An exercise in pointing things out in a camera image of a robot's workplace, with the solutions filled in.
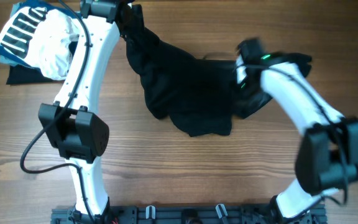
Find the black polo shirt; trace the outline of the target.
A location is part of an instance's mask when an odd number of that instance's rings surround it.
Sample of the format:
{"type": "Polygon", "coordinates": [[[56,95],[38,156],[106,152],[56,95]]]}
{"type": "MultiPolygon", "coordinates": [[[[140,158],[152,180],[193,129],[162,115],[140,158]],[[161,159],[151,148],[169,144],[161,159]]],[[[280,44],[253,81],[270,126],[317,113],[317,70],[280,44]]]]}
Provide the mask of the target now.
{"type": "Polygon", "coordinates": [[[140,4],[131,12],[131,23],[124,31],[127,60],[140,76],[145,104],[155,118],[169,117],[191,137],[228,136],[232,116],[245,119],[259,110],[235,109],[233,60],[195,58],[146,28],[140,4]]]}

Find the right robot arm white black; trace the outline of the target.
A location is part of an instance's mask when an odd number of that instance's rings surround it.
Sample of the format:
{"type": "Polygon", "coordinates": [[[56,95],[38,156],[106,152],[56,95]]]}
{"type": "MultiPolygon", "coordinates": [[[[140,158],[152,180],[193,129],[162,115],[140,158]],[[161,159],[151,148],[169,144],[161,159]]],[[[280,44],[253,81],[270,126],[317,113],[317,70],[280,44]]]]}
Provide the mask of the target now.
{"type": "Polygon", "coordinates": [[[345,117],[308,83],[311,57],[299,53],[267,53],[258,38],[237,46],[236,105],[246,116],[270,100],[286,112],[302,137],[295,161],[295,180],[274,196],[268,209],[272,223],[290,223],[320,202],[358,182],[358,118],[345,117]]]}

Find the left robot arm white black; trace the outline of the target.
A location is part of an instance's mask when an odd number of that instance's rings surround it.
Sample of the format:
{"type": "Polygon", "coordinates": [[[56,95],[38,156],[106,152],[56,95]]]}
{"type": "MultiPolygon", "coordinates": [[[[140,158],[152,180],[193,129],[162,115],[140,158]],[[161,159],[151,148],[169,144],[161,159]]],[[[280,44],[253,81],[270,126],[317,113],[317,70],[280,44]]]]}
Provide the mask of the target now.
{"type": "Polygon", "coordinates": [[[99,94],[109,58],[132,17],[127,1],[83,1],[74,21],[78,42],[65,82],[53,104],[42,104],[39,120],[52,147],[58,149],[73,178],[75,223],[109,223],[109,197],[101,156],[109,127],[98,117],[99,94]]]}

